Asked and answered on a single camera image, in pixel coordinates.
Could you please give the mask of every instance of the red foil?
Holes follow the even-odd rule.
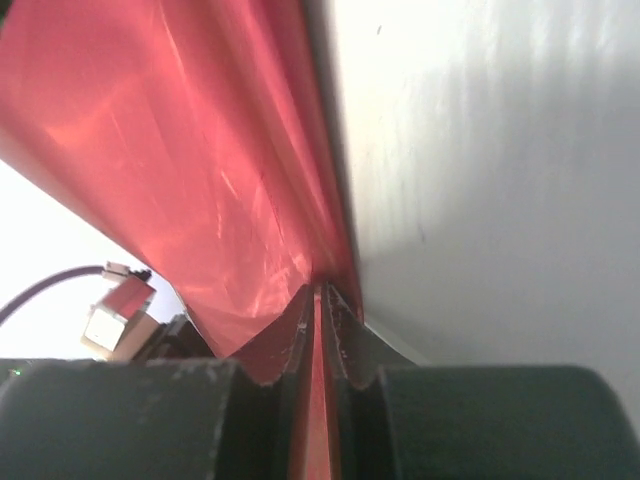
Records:
[[[16,0],[0,128],[3,160],[167,278],[218,355],[305,282],[359,298],[297,1]]]

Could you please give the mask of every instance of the cable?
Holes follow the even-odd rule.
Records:
[[[55,275],[51,275],[50,277],[41,280],[40,282],[36,283],[35,285],[19,294],[4,307],[2,307],[2,310],[0,310],[0,326],[22,305],[27,303],[38,293],[46,290],[50,286],[55,285],[56,283],[64,282],[65,280],[69,280],[71,278],[83,277],[85,275],[102,275],[103,271],[104,267],[101,265],[90,265],[86,267],[78,267],[72,268],[71,270],[65,270],[64,272],[56,273]]]

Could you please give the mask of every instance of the machine part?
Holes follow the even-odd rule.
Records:
[[[331,478],[640,478],[592,372],[415,367],[334,287],[320,303]],[[3,478],[304,478],[314,305],[303,287],[222,362],[6,363]]]
[[[302,478],[312,307],[303,287],[237,359],[38,361],[8,374],[0,476]],[[269,341],[279,342],[279,354],[264,350]],[[7,365],[10,372],[24,363]]]
[[[236,361],[39,365],[0,397],[2,478],[271,478],[280,390]]]
[[[586,369],[411,367],[329,285],[323,320],[335,478],[640,478],[622,407]]]
[[[104,270],[102,271],[102,278],[114,282],[121,282],[129,276],[129,273],[131,273],[131,270],[127,265],[116,262],[107,262]]]

